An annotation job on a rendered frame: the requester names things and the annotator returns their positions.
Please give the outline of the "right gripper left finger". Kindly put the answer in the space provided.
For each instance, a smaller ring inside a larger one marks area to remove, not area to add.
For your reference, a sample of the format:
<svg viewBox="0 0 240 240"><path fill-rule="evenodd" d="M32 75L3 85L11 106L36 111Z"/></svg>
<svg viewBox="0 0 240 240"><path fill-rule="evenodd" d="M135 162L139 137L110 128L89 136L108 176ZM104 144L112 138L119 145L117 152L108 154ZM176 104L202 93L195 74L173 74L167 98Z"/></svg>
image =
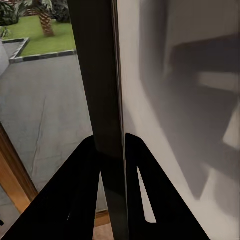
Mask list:
<svg viewBox="0 0 240 240"><path fill-rule="evenodd" d="M100 164L87 137L1 240L93 240Z"/></svg>

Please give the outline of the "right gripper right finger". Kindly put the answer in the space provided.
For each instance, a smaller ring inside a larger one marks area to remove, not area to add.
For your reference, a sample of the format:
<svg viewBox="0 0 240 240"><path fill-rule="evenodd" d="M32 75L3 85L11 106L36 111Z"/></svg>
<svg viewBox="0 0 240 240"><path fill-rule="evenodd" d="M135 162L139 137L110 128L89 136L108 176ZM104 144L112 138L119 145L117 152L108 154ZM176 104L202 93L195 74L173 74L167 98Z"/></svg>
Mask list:
<svg viewBox="0 0 240 240"><path fill-rule="evenodd" d="M210 240L145 142L125 135L129 240ZM145 220L139 167L156 223Z"/></svg>

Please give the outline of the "poster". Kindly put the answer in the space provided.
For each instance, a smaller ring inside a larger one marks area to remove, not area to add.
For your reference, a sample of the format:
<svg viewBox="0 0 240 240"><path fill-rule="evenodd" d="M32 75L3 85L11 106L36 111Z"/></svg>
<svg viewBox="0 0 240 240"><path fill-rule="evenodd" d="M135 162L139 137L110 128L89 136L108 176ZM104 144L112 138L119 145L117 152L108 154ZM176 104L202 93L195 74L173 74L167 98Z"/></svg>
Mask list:
<svg viewBox="0 0 240 240"><path fill-rule="evenodd" d="M114 240L129 240L118 0L67 0Z"/></svg>

